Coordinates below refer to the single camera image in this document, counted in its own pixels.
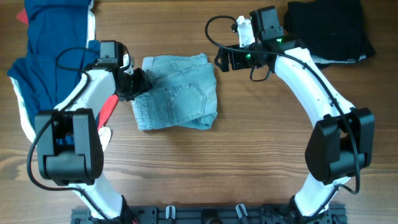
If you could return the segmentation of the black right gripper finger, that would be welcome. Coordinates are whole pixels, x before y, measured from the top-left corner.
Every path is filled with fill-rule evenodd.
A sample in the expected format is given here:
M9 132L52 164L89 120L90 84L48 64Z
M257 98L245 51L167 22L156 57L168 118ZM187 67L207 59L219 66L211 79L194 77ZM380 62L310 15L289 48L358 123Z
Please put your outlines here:
M214 63L222 72L229 71L228 54L218 54L214 59Z
M217 56L218 57L226 57L226 58L228 58L229 57L229 55L230 55L230 50L229 49L227 49L227 47L220 47L219 48L219 51L218 51L218 53L217 53Z

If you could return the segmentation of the light blue denim shorts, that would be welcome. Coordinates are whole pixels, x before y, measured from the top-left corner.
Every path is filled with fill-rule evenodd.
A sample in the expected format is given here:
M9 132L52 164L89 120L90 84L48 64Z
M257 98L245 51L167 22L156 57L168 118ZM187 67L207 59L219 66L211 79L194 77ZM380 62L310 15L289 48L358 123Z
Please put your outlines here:
M218 115L217 81L207 55L146 57L142 69L152 89L132 102L139 130L212 127Z

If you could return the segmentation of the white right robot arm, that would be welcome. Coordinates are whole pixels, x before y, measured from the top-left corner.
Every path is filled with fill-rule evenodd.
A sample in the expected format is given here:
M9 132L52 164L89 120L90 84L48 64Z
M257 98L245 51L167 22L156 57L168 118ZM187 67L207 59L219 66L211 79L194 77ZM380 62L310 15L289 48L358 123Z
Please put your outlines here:
M306 46L281 39L245 47L221 45L215 63L224 72L267 65L307 112L313 126L305 150L309 174L281 213L290 223L315 222L328 215L329 204L341 189L359 192L360 172L371 163L374 116L368 108L355 108L335 90Z

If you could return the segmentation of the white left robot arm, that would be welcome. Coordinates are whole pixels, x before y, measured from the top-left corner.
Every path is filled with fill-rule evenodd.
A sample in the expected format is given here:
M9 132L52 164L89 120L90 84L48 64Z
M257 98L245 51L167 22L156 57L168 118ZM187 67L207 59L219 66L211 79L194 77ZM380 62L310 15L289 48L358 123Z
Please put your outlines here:
M27 156L29 179L43 190L76 193L94 223L137 223L124 196L103 174L96 117L111 95L130 101L151 85L140 68L100 67L81 74L78 86L60 106L35 117L36 137Z

